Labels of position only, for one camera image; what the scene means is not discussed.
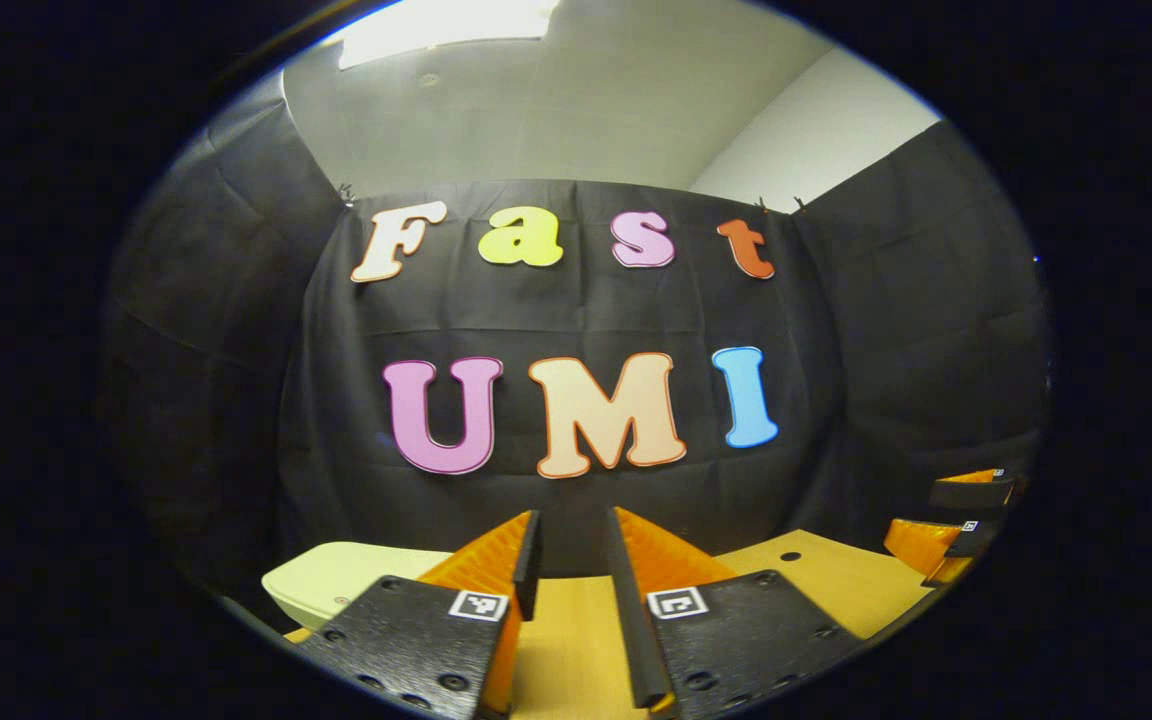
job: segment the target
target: yellow letter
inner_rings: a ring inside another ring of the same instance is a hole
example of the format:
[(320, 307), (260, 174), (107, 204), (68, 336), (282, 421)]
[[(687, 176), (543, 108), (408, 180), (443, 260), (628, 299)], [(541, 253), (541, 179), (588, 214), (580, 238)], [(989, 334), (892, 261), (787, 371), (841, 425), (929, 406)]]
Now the yellow letter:
[(545, 209), (498, 210), (488, 219), (493, 232), (479, 240), (479, 255), (488, 263), (513, 265), (553, 265), (563, 256), (558, 247), (558, 218)]
[(631, 355), (621, 369), (612, 400), (575, 357), (539, 359), (526, 374), (545, 391), (545, 420), (550, 455), (536, 464), (545, 478), (575, 478), (589, 470), (589, 457), (576, 448), (576, 433), (612, 469), (621, 460), (626, 434), (634, 425), (634, 447), (627, 458), (646, 468), (684, 456), (687, 446), (673, 427), (669, 409), (669, 370), (673, 359), (660, 353)]
[(402, 247), (403, 255), (416, 252), (420, 241), (425, 238), (425, 220), (441, 223), (446, 217), (447, 204), (442, 200), (376, 213), (371, 217), (376, 228), (371, 232), (367, 251), (362, 256), (362, 264), (349, 274), (349, 279), (356, 283), (365, 283), (393, 278), (403, 268), (402, 263), (394, 260), (394, 250)]

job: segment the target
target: orange letter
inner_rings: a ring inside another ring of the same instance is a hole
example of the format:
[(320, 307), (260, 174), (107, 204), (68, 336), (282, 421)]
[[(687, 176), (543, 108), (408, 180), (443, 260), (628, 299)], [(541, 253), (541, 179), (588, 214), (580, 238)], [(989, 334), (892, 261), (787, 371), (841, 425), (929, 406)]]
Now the orange letter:
[(393, 278), (403, 268), (402, 263), (394, 260), (394, 250), (402, 247), (403, 255), (416, 252), (420, 241), (425, 238), (425, 220), (441, 223), (446, 217), (447, 204), (442, 200), (376, 213), (371, 217), (376, 229), (371, 232), (367, 251), (362, 256), (362, 264), (349, 274), (349, 279), (356, 283), (365, 283)]
[(771, 263), (759, 258), (758, 245), (763, 245), (763, 235), (751, 232), (745, 220), (728, 220), (718, 225), (718, 234), (732, 242), (732, 258), (736, 259), (736, 264), (746, 275), (765, 281), (776, 273)]
[(575, 478), (589, 470), (589, 457), (576, 448), (576, 433), (612, 469), (621, 460), (626, 433), (634, 425), (631, 464), (662, 465), (684, 456), (687, 446), (673, 427), (669, 409), (669, 370), (673, 359), (660, 353), (631, 355), (621, 369), (612, 400), (575, 357), (539, 359), (526, 374), (545, 391), (545, 420), (550, 455), (536, 464), (545, 478)]

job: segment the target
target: black fabric backdrop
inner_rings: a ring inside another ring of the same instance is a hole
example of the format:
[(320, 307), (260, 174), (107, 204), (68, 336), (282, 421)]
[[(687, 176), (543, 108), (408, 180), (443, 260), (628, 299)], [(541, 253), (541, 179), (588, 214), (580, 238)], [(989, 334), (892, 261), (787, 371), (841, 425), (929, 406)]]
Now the black fabric backdrop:
[[(372, 213), (434, 199), (449, 217), (402, 274), (349, 281)], [(515, 205), (558, 214), (558, 265), (477, 256), (486, 218)], [(614, 260), (608, 225), (627, 210), (666, 218), (667, 268)], [(718, 236), (735, 218), (767, 240), (768, 281)], [(278, 623), (260, 575), (317, 543), (454, 550), (528, 507), (547, 513), (550, 575), (602, 571), (596, 522), (611, 503), (710, 552), (794, 528), (882, 551), (892, 516), (937, 515), (935, 477), (1023, 464), (1037, 446), (1047, 342), (1030, 255), (946, 123), (791, 215), (575, 181), (435, 185), (347, 211), (275, 75), (209, 123), (132, 220), (111, 282), (105, 415), (187, 573)], [(730, 410), (708, 361), (737, 344), (761, 348), (781, 429), (744, 450), (723, 442)], [(611, 391), (639, 351), (675, 361), (684, 458), (539, 477), (543, 396), (526, 365), (579, 357)], [(447, 369), (470, 355), (506, 365), (494, 455), (463, 477), (424, 473), (384, 441), (380, 370), (435, 364), (431, 427), (456, 442)]]

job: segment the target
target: blue letter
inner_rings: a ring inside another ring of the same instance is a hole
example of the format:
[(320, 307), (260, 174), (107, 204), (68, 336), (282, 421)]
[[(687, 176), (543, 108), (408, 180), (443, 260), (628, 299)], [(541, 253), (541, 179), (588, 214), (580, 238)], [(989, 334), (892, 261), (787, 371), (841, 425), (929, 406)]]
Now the blue letter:
[(714, 367), (727, 378), (727, 395), (732, 399), (732, 432), (727, 445), (755, 447), (776, 437), (778, 427), (767, 416), (763, 397), (763, 379), (758, 366), (763, 350), (756, 347), (728, 347), (714, 353)]

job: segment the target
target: screw hole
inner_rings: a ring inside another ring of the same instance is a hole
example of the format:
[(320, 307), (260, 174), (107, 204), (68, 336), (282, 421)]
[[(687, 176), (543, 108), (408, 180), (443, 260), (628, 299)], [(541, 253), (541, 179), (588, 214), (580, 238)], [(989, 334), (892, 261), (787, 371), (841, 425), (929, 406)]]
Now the screw hole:
[(687, 675), (684, 684), (687, 685), (687, 689), (689, 689), (689, 691), (699, 692), (699, 691), (707, 691), (710, 688), (717, 685), (718, 680), (714, 679), (713, 675), (705, 673), (705, 670), (700, 670), (700, 673)]
[(470, 687), (470, 682), (460, 675), (442, 675), (438, 680), (438, 684), (444, 685), (444, 688), (453, 692), (465, 691)]

